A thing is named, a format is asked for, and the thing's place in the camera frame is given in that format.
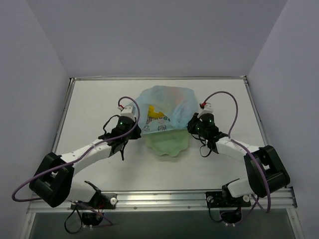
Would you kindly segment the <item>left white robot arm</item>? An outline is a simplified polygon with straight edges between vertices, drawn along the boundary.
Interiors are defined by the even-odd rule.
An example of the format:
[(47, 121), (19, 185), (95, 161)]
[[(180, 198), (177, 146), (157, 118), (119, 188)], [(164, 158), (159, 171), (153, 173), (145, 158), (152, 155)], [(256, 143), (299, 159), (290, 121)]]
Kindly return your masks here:
[(47, 154), (29, 183), (29, 188), (52, 208), (65, 201), (78, 201), (89, 209), (106, 203), (108, 198), (97, 186), (87, 180), (76, 184), (73, 177), (102, 159), (117, 153), (123, 154), (129, 140), (141, 137), (138, 121), (136, 117), (119, 116), (116, 127), (91, 144), (71, 153)]

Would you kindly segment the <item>yellow fake fruit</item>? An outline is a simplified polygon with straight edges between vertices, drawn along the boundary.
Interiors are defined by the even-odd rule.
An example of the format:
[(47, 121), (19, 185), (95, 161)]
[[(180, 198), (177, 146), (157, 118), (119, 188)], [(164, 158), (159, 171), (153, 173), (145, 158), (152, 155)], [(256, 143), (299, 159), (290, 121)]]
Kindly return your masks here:
[(152, 105), (149, 105), (148, 116), (151, 118), (158, 119), (158, 118), (164, 117), (165, 115), (162, 112), (156, 112), (155, 107)]

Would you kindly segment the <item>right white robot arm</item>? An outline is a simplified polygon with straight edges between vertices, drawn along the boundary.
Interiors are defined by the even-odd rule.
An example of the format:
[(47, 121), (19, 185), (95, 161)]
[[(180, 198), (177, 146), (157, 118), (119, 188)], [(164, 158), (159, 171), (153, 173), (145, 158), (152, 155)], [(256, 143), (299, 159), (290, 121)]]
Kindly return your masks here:
[(274, 147), (253, 146), (231, 139), (215, 125), (212, 113), (195, 113), (187, 131), (209, 149), (208, 154), (214, 152), (244, 163), (246, 177), (222, 186), (224, 204), (234, 205), (239, 197), (250, 194), (264, 198), (290, 184), (290, 176)]

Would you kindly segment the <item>light blue plastic bag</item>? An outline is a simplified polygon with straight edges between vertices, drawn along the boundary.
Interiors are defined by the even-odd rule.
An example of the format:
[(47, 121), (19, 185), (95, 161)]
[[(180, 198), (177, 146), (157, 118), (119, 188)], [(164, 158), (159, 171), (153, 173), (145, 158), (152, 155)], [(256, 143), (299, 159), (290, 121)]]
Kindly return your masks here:
[[(198, 110), (194, 90), (183, 87), (154, 86), (142, 91), (136, 102), (141, 111), (138, 125), (142, 134), (185, 129)], [(149, 117), (149, 105), (165, 116), (158, 119)]]

